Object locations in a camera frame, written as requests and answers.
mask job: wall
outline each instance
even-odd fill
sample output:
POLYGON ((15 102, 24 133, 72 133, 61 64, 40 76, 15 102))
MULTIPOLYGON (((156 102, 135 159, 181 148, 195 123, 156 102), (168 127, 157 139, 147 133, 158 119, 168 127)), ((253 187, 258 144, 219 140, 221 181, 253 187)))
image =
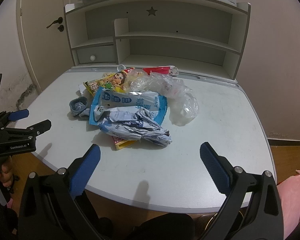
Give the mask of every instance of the wall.
POLYGON ((0 5, 0 112, 27 108, 38 96, 21 52, 16 2, 4 0, 0 5))
POLYGON ((237 81, 269 137, 300 140, 300 3, 241 1, 251 20, 237 81))

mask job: silver screw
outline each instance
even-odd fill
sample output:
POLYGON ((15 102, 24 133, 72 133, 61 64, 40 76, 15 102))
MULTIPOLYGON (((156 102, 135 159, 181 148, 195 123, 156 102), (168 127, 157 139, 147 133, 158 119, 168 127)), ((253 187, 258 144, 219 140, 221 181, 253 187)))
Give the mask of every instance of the silver screw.
POLYGON ((271 177, 271 176, 272 176, 272 173, 271 173, 270 171, 265 171, 265 175, 266 175, 267 177, 271 177))
POLYGON ((63 174, 65 174, 67 172, 67 169, 66 168, 60 168, 59 170, 57 170, 57 173, 59 174, 59 175, 63 175, 63 174))
POLYGON ((242 172, 243 172, 243 169, 242 169, 241 167, 239 167, 239 166, 236 166, 236 167, 234 167, 234 171, 235 171, 236 173, 242 173, 242 172))
POLYGON ((30 172, 30 174, 29 174, 29 178, 30 179, 33 179, 35 177, 35 172, 33 171, 33 172, 30 172))

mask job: star cutout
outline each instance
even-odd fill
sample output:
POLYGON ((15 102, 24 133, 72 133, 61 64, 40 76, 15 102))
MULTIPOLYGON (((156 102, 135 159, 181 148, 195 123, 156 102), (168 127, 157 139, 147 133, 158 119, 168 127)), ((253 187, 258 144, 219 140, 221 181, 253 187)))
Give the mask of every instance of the star cutout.
POLYGON ((155 16, 155 12, 156 12, 157 10, 155 10, 155 9, 151 6, 151 9, 150 9, 150 10, 147 10, 147 11, 148 11, 148 13, 149 13, 148 16, 150 16, 150 15, 154 15, 154 16, 155 16))

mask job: door handle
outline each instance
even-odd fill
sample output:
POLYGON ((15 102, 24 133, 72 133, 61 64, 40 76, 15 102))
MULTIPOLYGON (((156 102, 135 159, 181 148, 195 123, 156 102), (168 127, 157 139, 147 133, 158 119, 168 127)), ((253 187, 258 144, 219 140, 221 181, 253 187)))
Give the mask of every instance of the door handle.
POLYGON ((47 29, 48 29, 49 27, 51 27, 52 24, 56 24, 56 23, 61 24, 62 22, 63 22, 63 18, 62 18, 62 17, 59 17, 58 20, 53 21, 49 26, 47 26, 47 29))
POLYGON ((60 25, 60 26, 58 27, 58 30, 59 30, 60 32, 63 32, 64 29, 65 29, 65 27, 64 27, 63 25, 60 25))

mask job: tabletop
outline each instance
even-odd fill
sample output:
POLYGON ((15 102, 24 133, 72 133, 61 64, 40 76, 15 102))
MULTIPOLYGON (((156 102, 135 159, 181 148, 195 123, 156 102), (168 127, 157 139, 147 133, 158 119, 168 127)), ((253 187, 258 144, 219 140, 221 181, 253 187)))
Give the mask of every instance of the tabletop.
MULTIPOLYGON (((101 78, 103 72, 109 70, 65 72, 29 106, 29 117, 17 122, 16 127, 26 128, 45 119, 51 121, 51 129, 37 137, 33 154, 53 170, 67 168, 91 144, 97 144, 101 160, 87 190, 128 205, 180 213, 216 212, 225 200, 200 159, 203 142, 209 142, 233 166, 255 174, 269 170, 276 180, 263 128, 237 84, 181 74, 198 100, 199 115, 180 127, 171 123, 168 108, 162 127, 170 131, 173 142, 169 146, 141 140, 116 150, 109 135, 70 114, 69 102, 80 95, 78 85, 101 78)), ((246 194, 242 206, 248 205, 250 196, 246 194)))

